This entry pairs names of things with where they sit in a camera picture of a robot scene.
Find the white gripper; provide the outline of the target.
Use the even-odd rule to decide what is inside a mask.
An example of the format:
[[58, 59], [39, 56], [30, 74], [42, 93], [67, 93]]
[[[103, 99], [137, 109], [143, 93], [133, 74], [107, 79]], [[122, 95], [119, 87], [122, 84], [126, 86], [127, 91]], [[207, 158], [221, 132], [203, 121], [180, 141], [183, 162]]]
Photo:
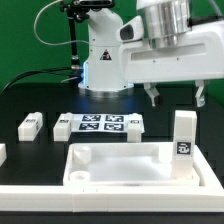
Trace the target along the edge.
[[194, 26], [172, 47], [152, 49], [147, 40], [122, 44], [119, 62], [127, 81], [145, 83], [153, 107], [160, 96], [155, 83], [191, 80], [203, 107], [207, 80], [224, 78], [224, 21]]

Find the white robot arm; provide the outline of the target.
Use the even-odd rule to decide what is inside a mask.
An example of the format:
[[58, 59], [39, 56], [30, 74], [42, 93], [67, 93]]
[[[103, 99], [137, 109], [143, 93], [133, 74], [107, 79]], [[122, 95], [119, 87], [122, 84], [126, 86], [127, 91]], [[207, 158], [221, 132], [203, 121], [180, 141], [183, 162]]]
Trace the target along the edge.
[[158, 83], [193, 81], [205, 104], [208, 80], [224, 79], [224, 18], [193, 18], [190, 0], [137, 0], [124, 24], [105, 8], [91, 10], [84, 87], [94, 94], [141, 83], [152, 98]]

